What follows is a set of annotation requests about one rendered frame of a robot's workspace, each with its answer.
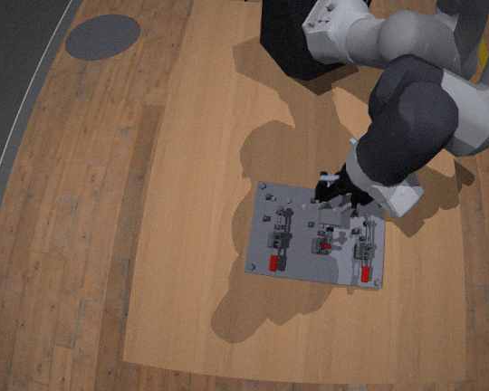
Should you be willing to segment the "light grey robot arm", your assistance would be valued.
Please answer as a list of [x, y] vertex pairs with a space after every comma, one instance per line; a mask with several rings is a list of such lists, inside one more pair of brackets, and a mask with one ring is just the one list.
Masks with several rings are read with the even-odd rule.
[[404, 9], [387, 19], [363, 0], [318, 0], [302, 25], [314, 60], [385, 70], [346, 171], [394, 219], [424, 195], [415, 171], [443, 148], [455, 157], [489, 148], [489, 56], [469, 81], [488, 15], [489, 0], [436, 0], [433, 16]]

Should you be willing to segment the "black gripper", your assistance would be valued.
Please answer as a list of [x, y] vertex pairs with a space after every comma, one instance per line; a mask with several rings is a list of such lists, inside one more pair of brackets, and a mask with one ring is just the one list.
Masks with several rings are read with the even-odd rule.
[[337, 172], [334, 176], [327, 174], [325, 171], [321, 171], [320, 181], [315, 187], [315, 199], [318, 200], [317, 210], [321, 210], [328, 203], [328, 201], [332, 200], [332, 198], [339, 195], [344, 196], [348, 193], [351, 194], [342, 200], [342, 213], [345, 213], [350, 208], [356, 209], [358, 203], [360, 203], [360, 205], [367, 205], [368, 203], [374, 201], [374, 199], [367, 192], [362, 191], [357, 186], [352, 184], [352, 181], [350, 180], [350, 177], [346, 171], [346, 162], [344, 163], [341, 171]]

